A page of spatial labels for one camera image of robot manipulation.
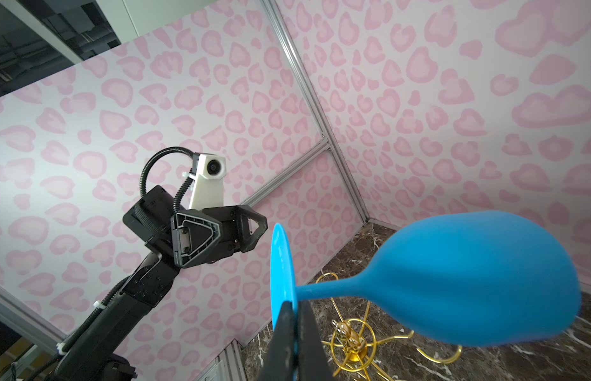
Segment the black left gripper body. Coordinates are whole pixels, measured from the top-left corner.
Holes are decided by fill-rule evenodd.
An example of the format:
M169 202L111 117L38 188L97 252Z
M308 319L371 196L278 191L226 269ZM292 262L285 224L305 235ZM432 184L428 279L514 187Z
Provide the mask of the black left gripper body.
M178 190L171 196L156 186L125 213L122 221L147 249L175 267L212 264L238 252L243 240L241 206L187 210L181 205L184 195Z

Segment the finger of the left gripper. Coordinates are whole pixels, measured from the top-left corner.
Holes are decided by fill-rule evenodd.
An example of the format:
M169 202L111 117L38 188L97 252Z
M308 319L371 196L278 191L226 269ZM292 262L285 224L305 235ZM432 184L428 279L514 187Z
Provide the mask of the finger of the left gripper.
M220 242L222 224L201 211L181 211L171 219L173 258L178 268L207 263Z
M254 250L257 243L268 229L265 216L245 205L235 206L235 222L237 224L237 242L240 252Z

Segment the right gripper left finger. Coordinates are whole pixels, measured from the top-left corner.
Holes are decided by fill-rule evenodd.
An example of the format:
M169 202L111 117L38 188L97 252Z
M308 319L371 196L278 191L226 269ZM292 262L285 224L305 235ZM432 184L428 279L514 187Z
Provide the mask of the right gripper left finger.
M283 302L257 381L292 381L295 371L296 315Z

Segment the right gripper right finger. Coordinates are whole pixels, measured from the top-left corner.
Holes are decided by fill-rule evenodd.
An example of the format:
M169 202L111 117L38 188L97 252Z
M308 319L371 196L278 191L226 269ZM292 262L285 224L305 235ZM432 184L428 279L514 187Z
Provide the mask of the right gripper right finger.
M302 381L332 381L332 371L321 343L316 316L309 301L298 304L297 379Z

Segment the blue wine glass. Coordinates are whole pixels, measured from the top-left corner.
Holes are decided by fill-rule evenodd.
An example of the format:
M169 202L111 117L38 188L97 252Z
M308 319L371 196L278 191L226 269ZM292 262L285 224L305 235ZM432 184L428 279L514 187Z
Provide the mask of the blue wine glass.
M567 251L544 228L506 212L429 217L404 227L346 279L300 286L282 225L271 244L271 309L364 298L426 338L468 347L539 341L570 327L581 288Z

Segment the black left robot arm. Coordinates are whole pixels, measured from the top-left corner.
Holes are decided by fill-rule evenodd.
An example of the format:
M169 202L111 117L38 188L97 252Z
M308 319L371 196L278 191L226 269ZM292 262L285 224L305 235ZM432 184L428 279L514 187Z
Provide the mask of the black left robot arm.
M115 350L171 290L180 271L253 250L268 229L265 216L246 205L186 210L185 192L140 187L141 198L123 216L149 254L118 282L84 323L57 346L57 354L30 379L54 366L50 380L132 380L137 373Z

